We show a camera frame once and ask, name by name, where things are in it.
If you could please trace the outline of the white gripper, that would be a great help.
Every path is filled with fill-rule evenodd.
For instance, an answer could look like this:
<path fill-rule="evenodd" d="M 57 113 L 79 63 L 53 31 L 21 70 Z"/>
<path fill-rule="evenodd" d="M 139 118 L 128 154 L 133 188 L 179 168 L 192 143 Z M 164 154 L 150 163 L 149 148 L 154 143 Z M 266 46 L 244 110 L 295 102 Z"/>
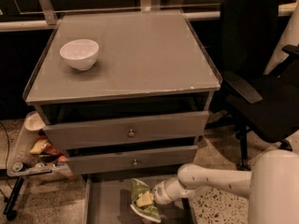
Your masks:
<path fill-rule="evenodd" d="M 156 184 L 153 188 L 154 201 L 157 204 L 169 204 L 178 197 L 178 182 L 176 179 L 164 180 Z M 140 194 L 136 200 L 138 207 L 151 205 L 153 198 L 151 192 L 148 190 Z"/>

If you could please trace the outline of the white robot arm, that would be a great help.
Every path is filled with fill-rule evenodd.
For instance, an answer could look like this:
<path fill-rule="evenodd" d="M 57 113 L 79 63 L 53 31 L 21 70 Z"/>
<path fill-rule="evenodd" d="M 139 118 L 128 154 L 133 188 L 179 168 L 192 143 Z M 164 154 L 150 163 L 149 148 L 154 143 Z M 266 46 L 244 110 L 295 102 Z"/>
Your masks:
<path fill-rule="evenodd" d="M 227 0 L 221 5 L 221 21 L 222 83 L 217 98 L 241 133 L 253 131 L 280 147 L 264 153 L 251 170 L 187 163 L 153 188 L 134 180 L 139 191 L 131 206 L 140 216 L 159 222 L 159 205 L 210 186 L 248 199 L 249 224 L 299 224 L 299 155 L 288 140 L 299 128 L 298 41 L 292 38 L 278 55 L 272 53 L 278 7 L 265 1 Z"/>

